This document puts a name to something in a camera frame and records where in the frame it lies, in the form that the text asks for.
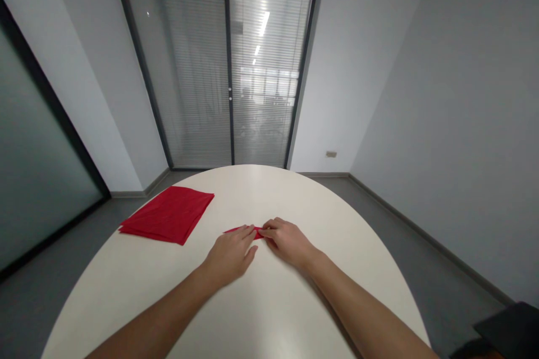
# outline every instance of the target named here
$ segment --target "folded red cloth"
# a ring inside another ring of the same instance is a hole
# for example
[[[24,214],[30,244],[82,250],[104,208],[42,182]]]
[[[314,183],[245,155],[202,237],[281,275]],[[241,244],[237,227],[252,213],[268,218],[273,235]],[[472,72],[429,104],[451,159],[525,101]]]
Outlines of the folded red cloth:
[[[184,245],[214,196],[171,186],[125,220],[120,233]]]
[[[239,229],[239,227],[234,227],[233,229],[227,230],[225,233],[231,233],[231,232],[236,231],[238,229]],[[262,230],[262,227],[256,227],[255,226],[254,229],[257,231],[257,235],[254,236],[255,240],[258,240],[259,238],[264,238],[264,236],[261,236],[260,233],[258,232],[259,230]]]

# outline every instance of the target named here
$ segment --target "floor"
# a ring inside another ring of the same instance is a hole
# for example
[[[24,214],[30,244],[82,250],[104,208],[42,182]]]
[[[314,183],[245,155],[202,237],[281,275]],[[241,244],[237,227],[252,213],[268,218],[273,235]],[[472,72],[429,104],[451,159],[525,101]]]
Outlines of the floor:
[[[152,195],[195,173],[170,173]],[[347,178],[315,178],[374,229],[412,291],[433,349],[447,357],[471,325],[503,308],[406,224]],[[71,289],[106,239],[147,199],[113,199],[0,284],[0,358],[39,358]]]

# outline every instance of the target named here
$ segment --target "fluorescent light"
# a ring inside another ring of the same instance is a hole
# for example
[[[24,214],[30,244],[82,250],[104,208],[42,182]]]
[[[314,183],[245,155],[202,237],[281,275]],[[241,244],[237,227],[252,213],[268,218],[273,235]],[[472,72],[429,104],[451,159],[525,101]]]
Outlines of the fluorescent light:
[[[270,17],[270,12],[266,11],[264,13],[264,19],[262,20],[262,28],[260,28],[259,36],[264,36],[264,31],[266,30],[266,25],[268,25],[268,19]]]

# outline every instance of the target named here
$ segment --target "white oval table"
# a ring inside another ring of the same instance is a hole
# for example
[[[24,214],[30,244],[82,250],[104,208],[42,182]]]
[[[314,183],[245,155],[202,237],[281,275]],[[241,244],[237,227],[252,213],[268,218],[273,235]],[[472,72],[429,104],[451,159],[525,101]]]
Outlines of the white oval table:
[[[44,358],[82,358],[199,265],[215,239],[242,224],[297,224],[344,272],[429,344],[412,294],[378,236],[345,201],[302,175],[235,165],[176,184],[215,198],[184,246],[115,232],[83,272]],[[353,352],[308,283],[263,240],[247,273],[196,315],[169,357],[346,358]]]

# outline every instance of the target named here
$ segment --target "hand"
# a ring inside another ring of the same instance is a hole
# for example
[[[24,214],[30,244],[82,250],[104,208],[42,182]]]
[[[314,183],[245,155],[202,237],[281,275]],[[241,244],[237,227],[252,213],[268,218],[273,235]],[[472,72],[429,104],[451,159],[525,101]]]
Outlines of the hand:
[[[283,261],[306,271],[307,266],[320,253],[298,226],[281,218],[268,220],[259,230],[268,247]]]
[[[232,283],[247,271],[258,246],[252,246],[247,254],[245,252],[256,235],[253,225],[244,225],[217,238],[200,266],[217,289]]]

